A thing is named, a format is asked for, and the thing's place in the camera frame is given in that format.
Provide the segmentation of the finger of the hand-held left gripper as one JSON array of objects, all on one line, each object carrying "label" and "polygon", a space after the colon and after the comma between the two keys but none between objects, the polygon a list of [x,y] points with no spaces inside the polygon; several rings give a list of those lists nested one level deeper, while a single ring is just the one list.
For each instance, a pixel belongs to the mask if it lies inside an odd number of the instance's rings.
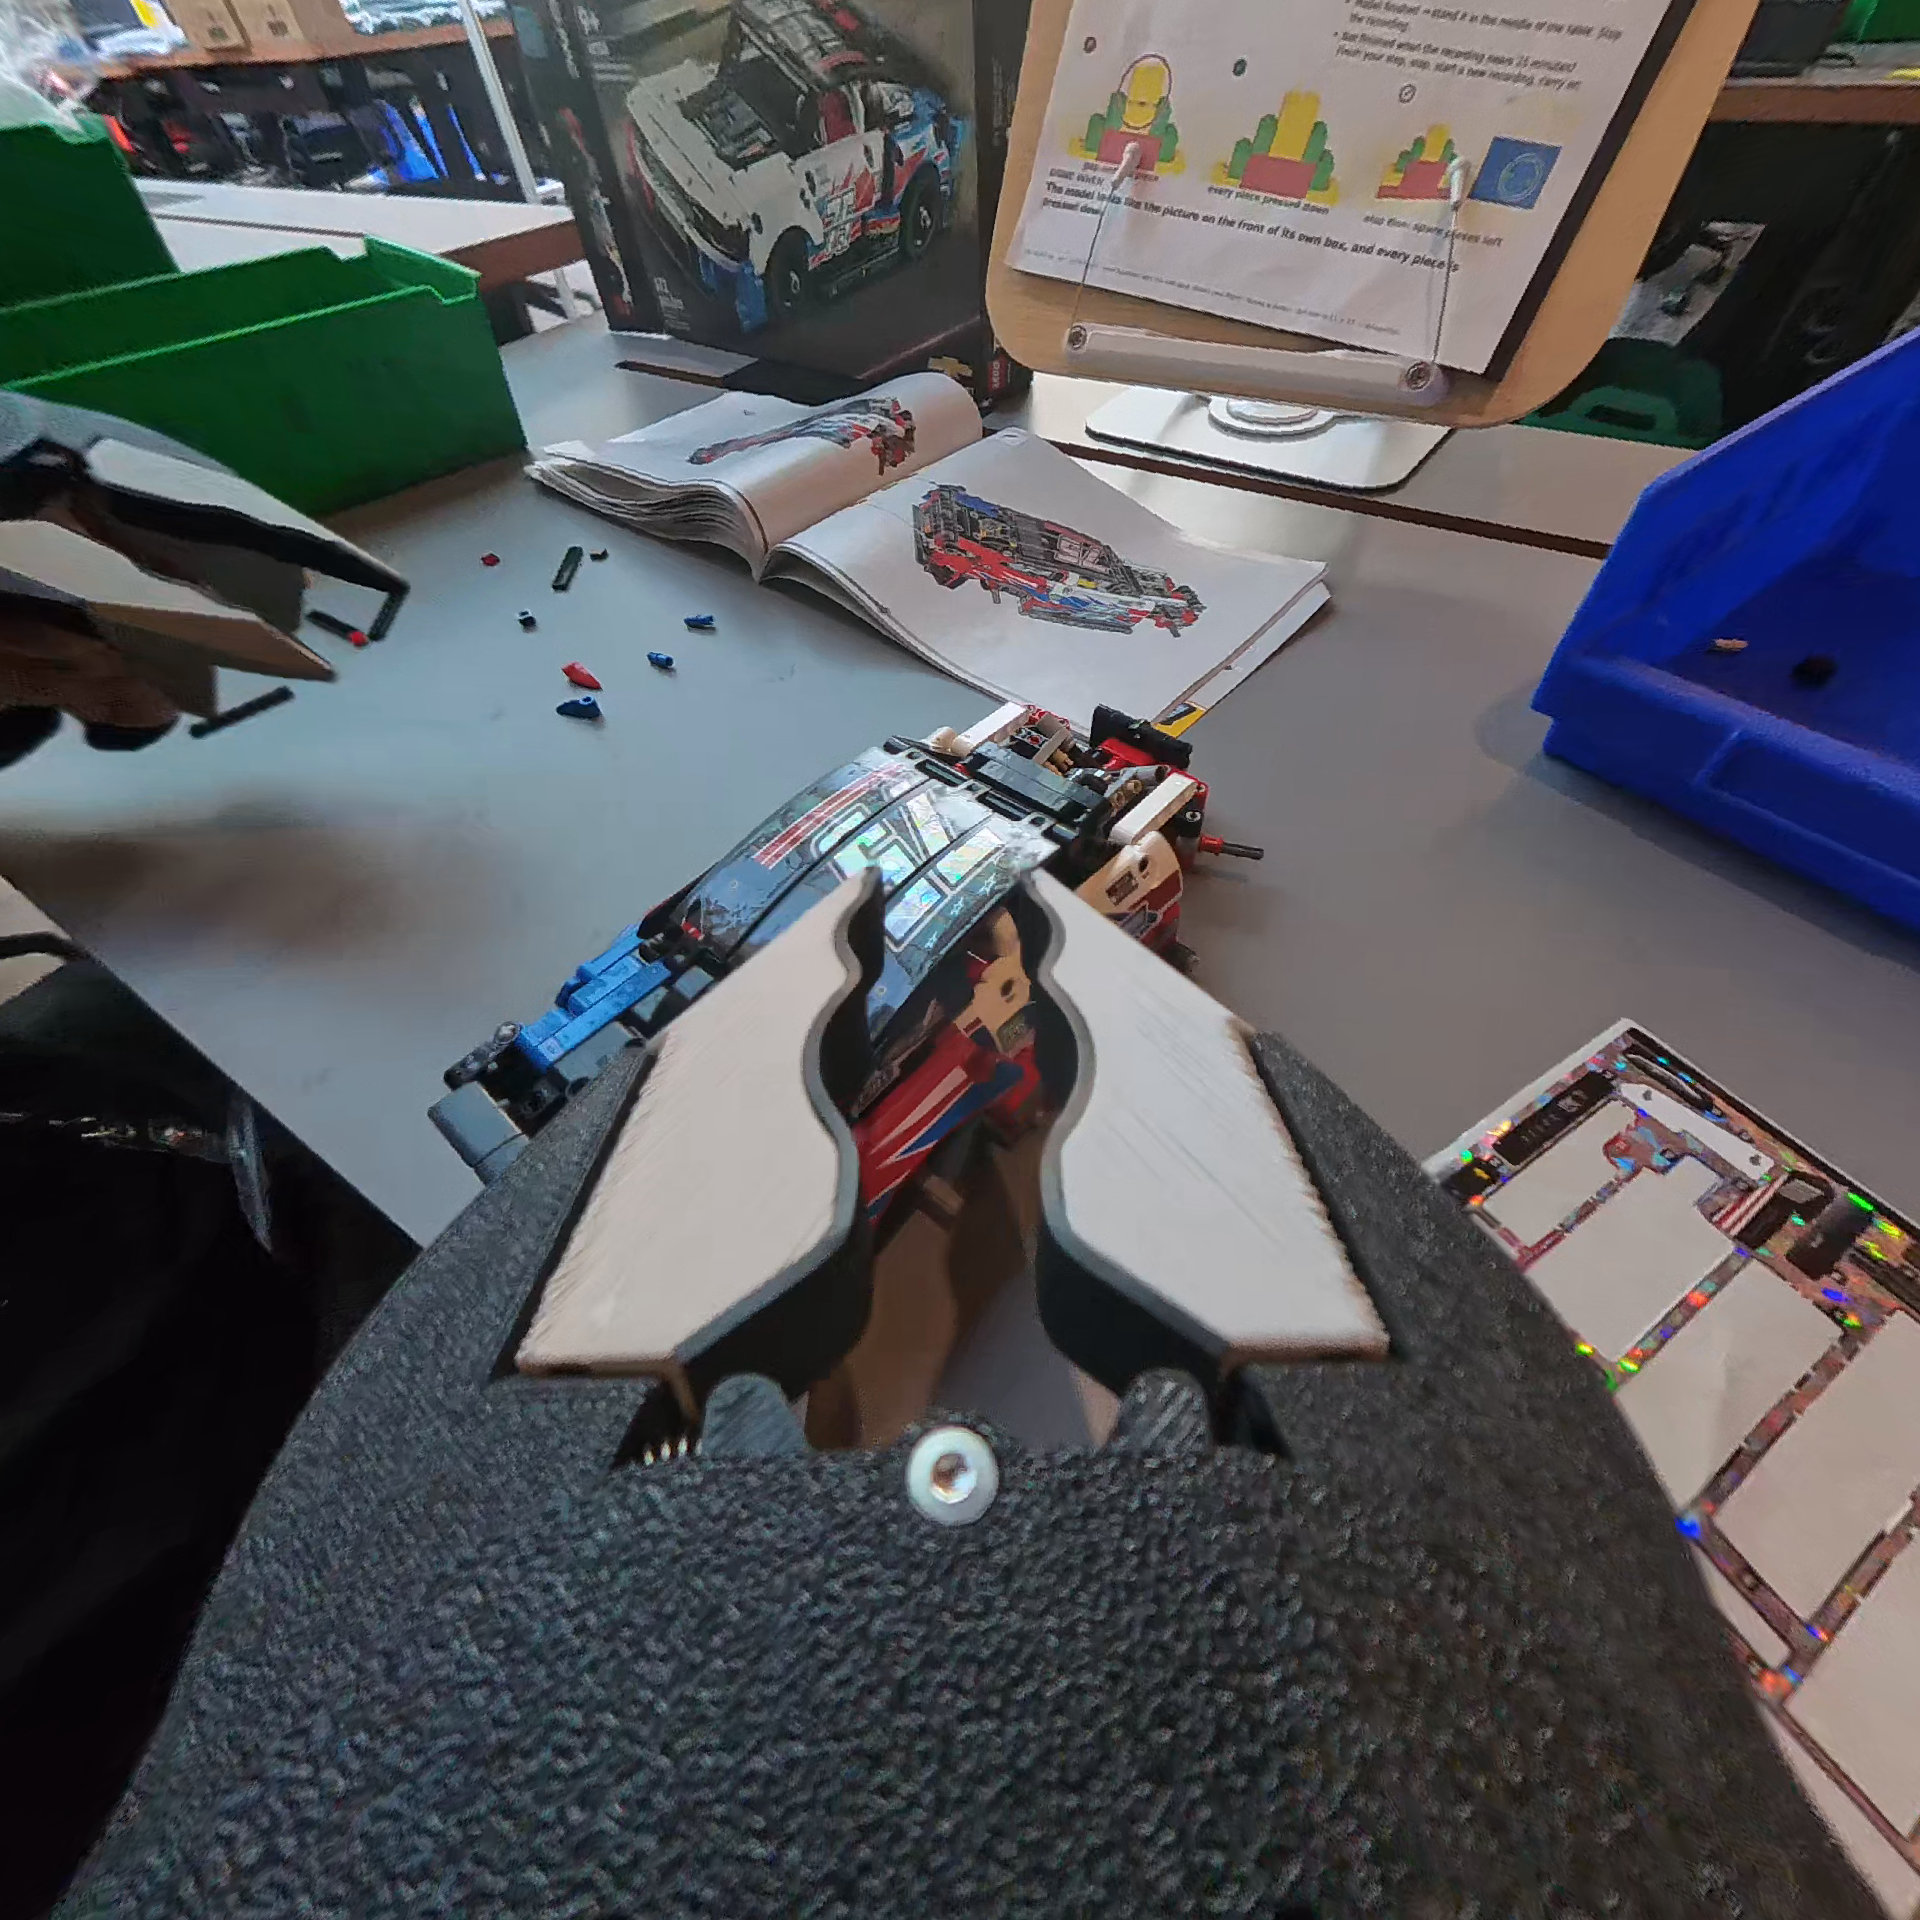
[{"label": "finger of the hand-held left gripper", "polygon": [[98,540],[274,629],[302,624],[312,573],[372,593],[378,604],[405,582],[389,562],[216,465],[125,440],[100,440],[87,465]]},{"label": "finger of the hand-held left gripper", "polygon": [[149,573],[115,548],[43,520],[3,528],[4,609],[107,643],[191,718],[224,706],[224,674],[274,686],[336,680],[324,656],[259,614]]}]

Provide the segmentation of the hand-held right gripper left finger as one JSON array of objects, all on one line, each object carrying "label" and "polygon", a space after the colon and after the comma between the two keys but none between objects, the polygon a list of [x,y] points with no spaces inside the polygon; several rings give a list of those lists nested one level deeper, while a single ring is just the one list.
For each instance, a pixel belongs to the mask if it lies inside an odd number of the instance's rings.
[{"label": "hand-held right gripper left finger", "polygon": [[875,872],[647,1050],[520,1332],[520,1376],[822,1380],[874,1310],[847,1104],[871,1067]]}]

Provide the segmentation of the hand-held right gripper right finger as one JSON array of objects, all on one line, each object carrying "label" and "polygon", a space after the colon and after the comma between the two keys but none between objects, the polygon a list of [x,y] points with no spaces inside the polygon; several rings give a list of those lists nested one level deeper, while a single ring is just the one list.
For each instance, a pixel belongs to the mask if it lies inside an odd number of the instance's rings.
[{"label": "hand-held right gripper right finger", "polygon": [[1085,1376],[1380,1360],[1386,1323],[1253,1029],[1056,877],[1026,882],[1054,1118],[1040,1322]]}]

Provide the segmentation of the red white blue toy car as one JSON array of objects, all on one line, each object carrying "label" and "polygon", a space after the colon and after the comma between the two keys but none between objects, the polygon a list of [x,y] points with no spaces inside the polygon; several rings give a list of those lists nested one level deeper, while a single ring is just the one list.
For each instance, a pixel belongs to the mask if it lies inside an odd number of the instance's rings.
[{"label": "red white blue toy car", "polygon": [[1188,965],[1198,857],[1262,859],[1210,829],[1210,785],[1167,728],[1095,706],[1087,728],[1005,704],[970,731],[891,736],[751,827],[612,944],[548,1013],[445,1069],[430,1118],[485,1181],[630,1044],[659,1040],[843,881],[880,882],[871,1075],[850,1098],[862,1204],[891,1232],[928,1178],[1040,1116],[1032,985],[1010,900],[1050,874],[1149,954]]}]

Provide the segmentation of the holographic sticker sheet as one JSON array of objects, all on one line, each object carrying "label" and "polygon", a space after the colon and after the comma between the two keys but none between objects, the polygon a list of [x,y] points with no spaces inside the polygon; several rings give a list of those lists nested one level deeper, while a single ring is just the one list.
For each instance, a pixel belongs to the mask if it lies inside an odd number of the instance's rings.
[{"label": "holographic sticker sheet", "polygon": [[1599,1376],[1786,1763],[1915,1916],[1915,1220],[1632,1022],[1423,1168]]}]

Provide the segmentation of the instruction booklet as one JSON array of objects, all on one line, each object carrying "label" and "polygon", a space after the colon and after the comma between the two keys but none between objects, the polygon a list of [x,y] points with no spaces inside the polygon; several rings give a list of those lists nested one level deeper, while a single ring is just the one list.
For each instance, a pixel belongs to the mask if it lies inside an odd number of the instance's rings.
[{"label": "instruction booklet", "polygon": [[1159,722],[1243,684],[1331,602],[1320,562],[1188,538],[1022,428],[988,429],[948,374],[843,401],[725,390],[528,478],[757,582],[832,598],[1000,704]]}]

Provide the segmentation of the large green plastic bin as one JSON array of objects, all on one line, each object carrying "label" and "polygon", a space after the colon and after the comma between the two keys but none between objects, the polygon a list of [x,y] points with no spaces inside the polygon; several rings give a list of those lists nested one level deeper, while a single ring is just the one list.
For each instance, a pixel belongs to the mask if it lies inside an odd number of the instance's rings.
[{"label": "large green plastic bin", "polygon": [[4,308],[176,273],[103,117],[78,113],[4,126]]}]

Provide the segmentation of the blue plastic bin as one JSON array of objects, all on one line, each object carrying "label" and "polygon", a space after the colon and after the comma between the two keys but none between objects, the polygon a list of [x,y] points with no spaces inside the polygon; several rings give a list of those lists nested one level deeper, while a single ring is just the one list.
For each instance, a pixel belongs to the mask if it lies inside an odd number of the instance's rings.
[{"label": "blue plastic bin", "polygon": [[1550,757],[1917,928],[1915,330],[1651,482],[1532,708]]}]

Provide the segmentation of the black toy car set box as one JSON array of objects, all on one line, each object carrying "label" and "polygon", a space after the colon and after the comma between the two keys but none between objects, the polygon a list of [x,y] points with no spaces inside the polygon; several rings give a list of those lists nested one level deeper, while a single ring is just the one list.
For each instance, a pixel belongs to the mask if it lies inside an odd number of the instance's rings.
[{"label": "black toy car set box", "polygon": [[787,397],[1031,381],[988,312],[1026,2],[510,5],[612,333]]}]

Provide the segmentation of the wooden document stand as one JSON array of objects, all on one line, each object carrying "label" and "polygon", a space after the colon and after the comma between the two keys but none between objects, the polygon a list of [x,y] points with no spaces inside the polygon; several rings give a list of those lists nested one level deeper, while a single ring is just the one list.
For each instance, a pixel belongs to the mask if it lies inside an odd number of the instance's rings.
[{"label": "wooden document stand", "polygon": [[1348,410],[1445,428],[1511,426],[1558,416],[1587,390],[1678,394],[1684,434],[1702,434],[1711,411],[1702,374],[1670,344],[1620,333],[1642,294],[1638,267],[1666,217],[1732,73],[1757,5],[1684,6],[1670,29],[1651,105],[1622,138],[1622,155],[1588,192],[1581,227],[1565,240],[1534,314],[1496,372],[1439,368],[1431,352],[1412,372],[1394,357],[1351,352],[1320,339],[1192,316],[1132,294],[1078,293],[1013,266],[1016,192],[1040,168],[1040,85],[1064,57],[1067,2],[1031,9],[1014,123],[991,233],[988,308],[999,344],[1032,372],[1091,377],[1218,401],[1272,401]]}]

